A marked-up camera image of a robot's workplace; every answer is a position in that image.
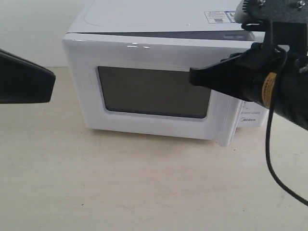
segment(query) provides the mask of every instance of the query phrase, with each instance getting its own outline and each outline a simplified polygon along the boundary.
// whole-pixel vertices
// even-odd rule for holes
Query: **white wall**
[[[87,0],[0,0],[0,48],[43,66],[66,66],[61,39]]]

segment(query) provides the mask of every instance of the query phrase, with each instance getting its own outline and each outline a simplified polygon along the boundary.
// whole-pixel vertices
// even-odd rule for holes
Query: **microwave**
[[[88,128],[228,145],[267,110],[189,83],[190,67],[249,49],[237,0],[91,0],[63,39]]]

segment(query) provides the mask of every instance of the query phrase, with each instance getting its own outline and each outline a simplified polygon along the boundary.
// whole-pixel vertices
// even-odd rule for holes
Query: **black cable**
[[[269,108],[269,119],[268,119],[268,124],[267,124],[267,129],[266,129],[266,141],[265,141],[266,162],[267,162],[267,165],[268,165],[269,172],[270,172],[271,176],[274,178],[274,180],[277,182],[277,184],[283,190],[285,190],[288,194],[290,194],[292,197],[294,197],[296,200],[298,200],[299,202],[308,206],[308,201],[306,199],[299,196],[297,193],[295,193],[290,188],[288,188],[284,183],[282,183],[282,181],[276,175],[276,173],[273,169],[273,166],[271,164],[271,160],[270,160],[270,131],[271,131],[271,124],[272,124],[272,121],[273,121],[275,103],[276,103],[276,99],[277,99],[277,88],[278,88],[279,83],[280,83],[281,72],[282,72],[282,70],[283,70],[283,68],[286,64],[286,61],[287,61],[287,52],[284,49],[280,48],[279,46],[276,46],[275,48],[276,48],[276,50],[280,51],[281,54],[282,54],[282,63],[280,65],[279,69],[277,70],[277,76],[276,76],[276,80],[275,80],[275,84],[274,84],[274,88],[273,88],[273,93],[272,93],[272,99],[271,99],[270,108]]]

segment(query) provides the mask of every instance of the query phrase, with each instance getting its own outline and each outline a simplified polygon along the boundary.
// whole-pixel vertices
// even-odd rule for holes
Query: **yellow label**
[[[276,76],[277,76],[276,73],[273,73],[273,72],[269,73],[269,75],[266,77],[263,83],[262,100],[263,100],[264,106],[267,108],[270,107],[271,96],[273,93]]]

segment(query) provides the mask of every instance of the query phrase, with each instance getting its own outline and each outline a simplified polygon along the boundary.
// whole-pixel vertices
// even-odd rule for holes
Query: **screw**
[[[298,1],[297,2],[297,7],[300,9],[302,7],[304,7],[306,5],[305,1],[304,0],[301,0],[301,1]]]
[[[262,6],[265,2],[266,2],[266,0],[258,0],[259,6]]]

